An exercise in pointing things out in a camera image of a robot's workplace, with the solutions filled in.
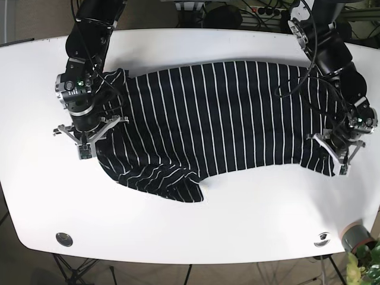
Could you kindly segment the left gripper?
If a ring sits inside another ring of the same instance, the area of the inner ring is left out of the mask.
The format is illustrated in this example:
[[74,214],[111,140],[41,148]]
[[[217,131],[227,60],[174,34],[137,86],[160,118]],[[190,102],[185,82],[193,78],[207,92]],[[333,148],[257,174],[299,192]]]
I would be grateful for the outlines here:
[[353,157],[361,148],[366,147],[361,137],[372,134],[377,126],[378,116],[374,108],[351,108],[341,121],[334,122],[331,129],[325,128],[321,133],[309,134],[308,139],[316,141],[331,159],[333,175],[346,176]]

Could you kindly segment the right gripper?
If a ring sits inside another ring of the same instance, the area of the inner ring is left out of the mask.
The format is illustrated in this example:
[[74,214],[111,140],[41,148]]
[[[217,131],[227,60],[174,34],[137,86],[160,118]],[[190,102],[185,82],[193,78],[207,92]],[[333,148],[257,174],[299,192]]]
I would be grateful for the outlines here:
[[77,148],[79,159],[97,157],[96,142],[106,138],[106,134],[119,123],[128,123],[129,119],[115,112],[124,105],[122,94],[115,89],[105,89],[96,95],[75,96],[64,103],[72,124],[59,125],[53,135],[65,134]]

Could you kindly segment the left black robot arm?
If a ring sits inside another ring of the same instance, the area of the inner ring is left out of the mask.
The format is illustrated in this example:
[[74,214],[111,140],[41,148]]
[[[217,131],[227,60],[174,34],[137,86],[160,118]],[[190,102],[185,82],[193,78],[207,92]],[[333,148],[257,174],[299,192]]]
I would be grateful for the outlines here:
[[326,99],[334,100],[334,113],[321,110],[311,99],[303,102],[317,114],[324,116],[328,125],[320,132],[311,133],[309,140],[321,148],[323,173],[347,175],[353,157],[365,147],[363,135],[374,132],[378,115],[371,107],[364,77],[357,71],[353,57],[335,27],[335,20],[345,1],[294,1],[289,9],[288,25],[301,49],[310,60],[310,66],[295,87],[275,89],[280,98],[299,94],[307,80],[325,86]]

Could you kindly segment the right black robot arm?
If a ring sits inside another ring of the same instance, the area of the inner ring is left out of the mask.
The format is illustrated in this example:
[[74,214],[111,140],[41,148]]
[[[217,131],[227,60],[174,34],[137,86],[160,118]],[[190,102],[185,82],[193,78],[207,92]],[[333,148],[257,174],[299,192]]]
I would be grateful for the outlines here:
[[70,137],[81,160],[95,158],[96,142],[128,121],[114,113],[124,106],[124,97],[103,74],[110,38],[125,5],[126,1],[70,2],[74,26],[65,44],[66,70],[56,78],[55,93],[72,124],[60,125],[53,133]]

